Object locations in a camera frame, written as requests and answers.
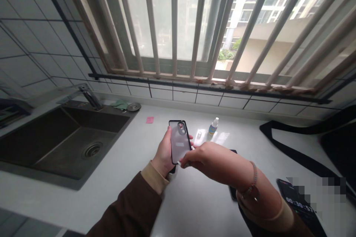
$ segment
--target person's left hand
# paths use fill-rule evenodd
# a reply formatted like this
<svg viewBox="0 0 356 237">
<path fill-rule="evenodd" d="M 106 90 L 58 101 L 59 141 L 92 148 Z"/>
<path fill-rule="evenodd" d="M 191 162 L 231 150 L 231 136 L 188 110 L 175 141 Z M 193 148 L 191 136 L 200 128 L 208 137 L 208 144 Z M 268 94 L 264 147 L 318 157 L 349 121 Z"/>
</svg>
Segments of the person's left hand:
<svg viewBox="0 0 356 237">
<path fill-rule="evenodd" d="M 164 135 L 162 141 L 158 145 L 158 149 L 155 157 L 151 161 L 153 167 L 163 176 L 167 176 L 169 171 L 174 168 L 172 164 L 172 148 L 171 148 L 171 134 L 172 128 L 168 126 L 166 134 Z"/>
</svg>

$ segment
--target sink drain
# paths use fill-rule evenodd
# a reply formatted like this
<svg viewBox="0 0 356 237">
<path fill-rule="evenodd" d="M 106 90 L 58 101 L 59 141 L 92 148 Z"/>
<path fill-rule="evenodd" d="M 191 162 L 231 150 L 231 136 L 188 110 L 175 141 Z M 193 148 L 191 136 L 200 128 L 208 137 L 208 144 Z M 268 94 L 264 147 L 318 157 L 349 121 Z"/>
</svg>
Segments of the sink drain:
<svg viewBox="0 0 356 237">
<path fill-rule="evenodd" d="M 103 146 L 103 144 L 101 142 L 96 142 L 96 143 L 90 144 L 84 150 L 83 157 L 84 158 L 90 158 L 90 157 L 95 156 L 100 151 L 102 146 Z"/>
</svg>

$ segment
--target hand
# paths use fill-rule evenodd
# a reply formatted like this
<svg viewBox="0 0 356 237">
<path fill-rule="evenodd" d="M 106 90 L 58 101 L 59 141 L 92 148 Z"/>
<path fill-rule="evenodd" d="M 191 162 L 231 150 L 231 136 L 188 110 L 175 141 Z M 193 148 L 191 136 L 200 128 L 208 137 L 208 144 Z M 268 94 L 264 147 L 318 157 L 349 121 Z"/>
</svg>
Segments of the hand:
<svg viewBox="0 0 356 237">
<path fill-rule="evenodd" d="M 171 148 L 171 134 L 172 128 L 168 126 L 166 134 L 164 135 L 162 141 L 158 145 L 158 149 L 155 157 L 151 161 L 153 167 L 163 176 L 167 176 L 169 171 L 174 168 L 172 164 L 172 148 Z"/>
<path fill-rule="evenodd" d="M 183 168 L 190 165 L 208 178 L 238 191 L 244 191 L 250 186 L 253 166 L 248 160 L 214 142 L 205 142 L 194 148 L 180 159 Z"/>
</svg>

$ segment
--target bracelet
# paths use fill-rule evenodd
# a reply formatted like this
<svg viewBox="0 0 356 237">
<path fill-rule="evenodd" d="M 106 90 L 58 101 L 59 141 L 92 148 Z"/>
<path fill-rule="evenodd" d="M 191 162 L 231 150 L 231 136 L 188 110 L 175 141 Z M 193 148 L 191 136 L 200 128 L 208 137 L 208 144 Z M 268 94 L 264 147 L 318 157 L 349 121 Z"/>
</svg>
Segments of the bracelet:
<svg viewBox="0 0 356 237">
<path fill-rule="evenodd" d="M 251 184 L 251 186 L 243 193 L 241 193 L 241 196 L 243 199 L 246 199 L 247 196 L 251 195 L 252 191 L 254 191 L 255 189 L 257 190 L 257 196 L 253 197 L 254 200 L 256 202 L 258 202 L 260 200 L 260 191 L 259 189 L 256 187 L 256 182 L 257 182 L 257 167 L 255 165 L 254 162 L 250 161 L 252 166 L 253 166 L 253 182 Z"/>
</svg>

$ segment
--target stainless steel sink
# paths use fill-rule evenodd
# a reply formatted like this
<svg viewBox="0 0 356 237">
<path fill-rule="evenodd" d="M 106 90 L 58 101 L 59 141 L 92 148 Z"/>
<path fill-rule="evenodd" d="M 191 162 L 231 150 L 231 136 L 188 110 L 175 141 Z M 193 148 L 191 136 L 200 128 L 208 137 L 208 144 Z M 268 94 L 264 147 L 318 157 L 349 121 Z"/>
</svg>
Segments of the stainless steel sink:
<svg viewBox="0 0 356 237">
<path fill-rule="evenodd" d="M 0 170 L 79 190 L 137 112 L 70 101 L 0 139 Z"/>
</svg>

